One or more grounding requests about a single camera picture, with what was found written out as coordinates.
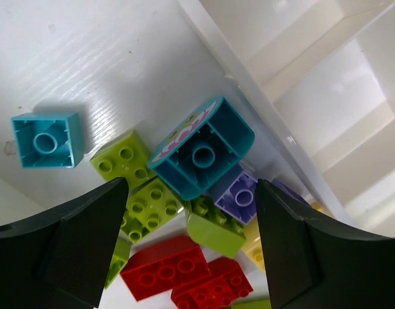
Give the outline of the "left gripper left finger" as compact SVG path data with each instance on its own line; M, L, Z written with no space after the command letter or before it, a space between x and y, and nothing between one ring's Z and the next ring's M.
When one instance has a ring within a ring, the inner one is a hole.
M96 308L129 194L115 178L0 226L0 308Z

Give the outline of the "teal rounded printed lego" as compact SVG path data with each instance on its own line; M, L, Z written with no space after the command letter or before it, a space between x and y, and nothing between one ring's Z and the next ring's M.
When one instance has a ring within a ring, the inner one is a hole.
M161 141L148 167L189 201L237 165L254 141L251 127L219 95L195 109Z

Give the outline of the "green square lego brick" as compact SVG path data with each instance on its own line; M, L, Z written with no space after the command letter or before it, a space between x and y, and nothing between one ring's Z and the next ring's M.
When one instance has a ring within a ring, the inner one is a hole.
M153 179L156 174L147 167L151 152L135 131L128 131L103 145L90 159L105 181L123 177L130 189Z

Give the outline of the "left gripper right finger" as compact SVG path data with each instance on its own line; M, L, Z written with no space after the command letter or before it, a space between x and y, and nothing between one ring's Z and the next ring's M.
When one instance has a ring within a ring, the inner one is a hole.
M395 308L395 238L335 220L267 180L255 204L273 308Z

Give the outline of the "small teal lego brick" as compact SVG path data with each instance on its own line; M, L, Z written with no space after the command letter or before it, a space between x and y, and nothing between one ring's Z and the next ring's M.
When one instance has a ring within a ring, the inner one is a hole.
M12 117L11 123L25 169L74 168L84 157L78 113L25 113Z

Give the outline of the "small green lego brick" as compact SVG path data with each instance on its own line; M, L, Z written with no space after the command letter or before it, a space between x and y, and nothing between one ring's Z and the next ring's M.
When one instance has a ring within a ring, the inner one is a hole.
M120 274L122 269L126 266L131 251L131 244L123 238L118 238L113 252L112 260L107 273L105 289L108 289L110 284Z

